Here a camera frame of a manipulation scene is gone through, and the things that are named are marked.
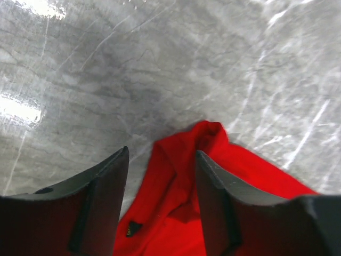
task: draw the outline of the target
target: red fabric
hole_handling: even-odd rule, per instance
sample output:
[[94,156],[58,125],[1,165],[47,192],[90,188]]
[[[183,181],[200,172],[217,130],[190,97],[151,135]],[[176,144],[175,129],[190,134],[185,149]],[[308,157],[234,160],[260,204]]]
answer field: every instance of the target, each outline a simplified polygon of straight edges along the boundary
[[[250,151],[230,144],[220,123],[203,121],[189,132],[155,143],[137,197],[119,223],[114,256],[205,256],[195,187],[196,150],[274,195],[316,194]],[[143,227],[133,237],[126,237],[130,221]]]

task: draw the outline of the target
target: gray marble floor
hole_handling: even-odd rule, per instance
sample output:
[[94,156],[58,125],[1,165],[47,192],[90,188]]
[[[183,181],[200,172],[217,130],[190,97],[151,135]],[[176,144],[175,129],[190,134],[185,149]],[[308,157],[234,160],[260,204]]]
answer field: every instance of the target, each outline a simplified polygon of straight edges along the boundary
[[341,192],[339,0],[0,0],[0,194],[202,120]]

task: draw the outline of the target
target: red cloth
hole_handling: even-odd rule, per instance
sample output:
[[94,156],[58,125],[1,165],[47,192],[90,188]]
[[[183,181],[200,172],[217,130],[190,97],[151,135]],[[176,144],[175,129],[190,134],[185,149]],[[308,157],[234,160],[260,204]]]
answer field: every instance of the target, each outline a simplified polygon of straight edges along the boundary
[[[119,223],[114,256],[205,256],[195,186],[196,150],[274,195],[316,194],[250,151],[230,144],[220,123],[203,121],[189,132],[155,143],[137,197]],[[143,226],[133,237],[126,237],[130,221]]]

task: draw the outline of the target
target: small label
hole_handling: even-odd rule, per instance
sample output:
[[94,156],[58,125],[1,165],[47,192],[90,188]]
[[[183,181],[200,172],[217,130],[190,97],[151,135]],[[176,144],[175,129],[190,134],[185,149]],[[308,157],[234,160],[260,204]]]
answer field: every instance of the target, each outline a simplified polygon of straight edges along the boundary
[[142,224],[139,224],[135,221],[129,222],[128,230],[126,237],[132,237],[142,228]]

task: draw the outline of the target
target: black plastic part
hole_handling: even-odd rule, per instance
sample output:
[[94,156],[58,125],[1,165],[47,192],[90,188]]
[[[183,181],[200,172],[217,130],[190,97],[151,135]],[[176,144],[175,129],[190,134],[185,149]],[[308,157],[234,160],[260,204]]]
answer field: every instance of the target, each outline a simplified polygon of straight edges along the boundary
[[130,221],[126,237],[133,237],[142,228],[142,226],[143,224],[137,223],[135,221]]
[[128,164],[125,147],[34,194],[0,197],[0,255],[111,256]]
[[271,195],[197,152],[197,187],[208,256],[341,255],[341,196]]

